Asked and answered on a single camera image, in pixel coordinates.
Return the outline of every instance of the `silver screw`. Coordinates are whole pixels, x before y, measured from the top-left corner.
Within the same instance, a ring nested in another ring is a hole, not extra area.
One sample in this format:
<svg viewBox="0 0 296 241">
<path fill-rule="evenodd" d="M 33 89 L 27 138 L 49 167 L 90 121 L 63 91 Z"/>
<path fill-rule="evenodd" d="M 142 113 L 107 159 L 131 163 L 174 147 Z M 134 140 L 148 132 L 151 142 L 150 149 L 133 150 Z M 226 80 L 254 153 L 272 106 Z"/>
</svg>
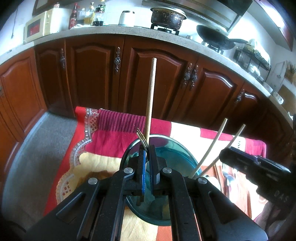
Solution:
<svg viewBox="0 0 296 241">
<path fill-rule="evenodd" d="M 126 174 L 131 174 L 131 173 L 133 172 L 133 169 L 130 168 L 130 167 L 126 167 L 126 168 L 124 169 L 124 172 L 125 172 Z"/>
<path fill-rule="evenodd" d="M 92 177 L 92 178 L 89 179 L 89 184 L 90 185 L 97 184 L 97 182 L 98 182 L 98 179 L 96 179 L 95 177 Z"/>
<path fill-rule="evenodd" d="M 172 172 L 172 169 L 169 168 L 169 167 L 165 167 L 165 168 L 163 169 L 163 172 L 169 174 L 169 173 Z"/>
<path fill-rule="evenodd" d="M 205 177 L 200 177 L 200 178 L 198 179 L 198 182 L 199 182 L 200 184 L 206 184 L 206 183 L 207 183 L 207 179 L 206 179 Z"/>
</svg>

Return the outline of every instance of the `floor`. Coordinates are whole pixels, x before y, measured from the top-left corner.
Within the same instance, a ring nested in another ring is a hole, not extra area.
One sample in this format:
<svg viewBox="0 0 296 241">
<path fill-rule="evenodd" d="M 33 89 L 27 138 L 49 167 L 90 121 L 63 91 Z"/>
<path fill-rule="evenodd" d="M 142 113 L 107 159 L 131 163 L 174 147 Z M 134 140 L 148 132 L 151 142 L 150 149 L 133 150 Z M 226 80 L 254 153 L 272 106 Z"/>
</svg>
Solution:
<svg viewBox="0 0 296 241">
<path fill-rule="evenodd" d="M 17 153 L 4 187 L 5 219 L 28 229 L 43 216 L 59 165 L 77 121 L 45 113 Z"/>
</svg>

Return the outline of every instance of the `granite countertop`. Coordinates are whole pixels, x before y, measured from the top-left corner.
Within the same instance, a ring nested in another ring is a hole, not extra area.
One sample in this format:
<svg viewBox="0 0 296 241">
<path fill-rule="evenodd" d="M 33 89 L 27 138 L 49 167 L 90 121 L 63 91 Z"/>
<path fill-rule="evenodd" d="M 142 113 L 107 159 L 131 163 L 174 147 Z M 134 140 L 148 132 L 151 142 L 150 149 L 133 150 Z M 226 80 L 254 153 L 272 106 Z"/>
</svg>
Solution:
<svg viewBox="0 0 296 241">
<path fill-rule="evenodd" d="M 285 111 L 285 109 L 275 100 L 273 96 L 270 95 L 270 93 L 253 76 L 251 76 L 249 73 L 243 70 L 238 64 L 234 63 L 229 58 L 215 52 L 214 50 L 200 43 L 197 43 L 193 40 L 190 40 L 181 36 L 173 35 L 173 34 L 168 34 L 161 31 L 157 31 L 154 29 L 110 25 L 110 26 L 74 28 L 71 30 L 65 30 L 56 34 L 50 34 L 50 35 L 44 36 L 33 42 L 27 43 L 25 45 L 20 45 L 12 49 L 12 51 L 10 51 L 9 53 L 4 53 L 3 55 L 0 56 L 0 64 L 7 61 L 14 55 L 26 49 L 29 49 L 35 45 L 42 44 L 55 39 L 77 36 L 77 35 L 85 35 L 85 34 L 126 34 L 126 35 L 153 38 L 153 39 L 158 39 L 158 40 L 166 41 L 169 43 L 173 43 L 179 46 L 183 46 L 185 48 L 188 48 L 195 52 L 203 54 L 219 62 L 225 67 L 233 70 L 234 72 L 239 74 L 242 78 L 244 78 L 246 81 L 248 81 L 253 86 L 255 86 L 262 94 L 264 94 L 267 98 L 269 98 L 272 101 L 272 103 L 274 103 L 274 105 L 279 109 L 279 111 L 283 114 L 285 119 L 289 122 L 290 126 L 292 127 L 292 120 L 289 117 L 288 113 Z"/>
</svg>

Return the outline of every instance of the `microwave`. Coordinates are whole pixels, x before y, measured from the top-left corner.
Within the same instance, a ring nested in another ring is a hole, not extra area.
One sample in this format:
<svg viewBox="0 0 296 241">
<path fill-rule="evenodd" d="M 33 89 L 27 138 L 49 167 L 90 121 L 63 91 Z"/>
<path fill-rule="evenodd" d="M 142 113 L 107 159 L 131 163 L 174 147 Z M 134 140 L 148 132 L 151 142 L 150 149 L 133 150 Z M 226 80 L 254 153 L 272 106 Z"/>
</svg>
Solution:
<svg viewBox="0 0 296 241">
<path fill-rule="evenodd" d="M 33 17 L 25 25 L 25 43 L 40 37 L 67 30 L 71 9 L 53 8 Z"/>
</svg>

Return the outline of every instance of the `glass bowl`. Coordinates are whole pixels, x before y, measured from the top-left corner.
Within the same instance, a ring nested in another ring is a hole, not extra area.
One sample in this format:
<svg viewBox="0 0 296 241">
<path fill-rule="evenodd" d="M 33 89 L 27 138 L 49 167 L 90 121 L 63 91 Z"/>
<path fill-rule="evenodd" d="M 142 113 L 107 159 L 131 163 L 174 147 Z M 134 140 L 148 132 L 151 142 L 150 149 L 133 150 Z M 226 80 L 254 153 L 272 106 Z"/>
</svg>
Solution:
<svg viewBox="0 0 296 241">
<path fill-rule="evenodd" d="M 136 139 L 129 145 L 122 156 L 120 169 L 127 167 L 130 158 L 139 155 L 140 144 L 140 140 Z M 180 172 L 184 177 L 189 176 L 198 164 L 193 155 L 182 144 L 170 137 L 152 134 L 150 135 L 150 145 L 155 145 L 156 155 L 165 158 L 168 167 Z M 149 172 L 149 162 L 147 162 L 144 202 L 137 206 L 138 197 L 128 196 L 127 205 L 135 215 L 150 224 L 170 226 L 168 196 L 152 195 Z M 200 173 L 201 170 L 193 178 L 196 179 Z"/>
</svg>

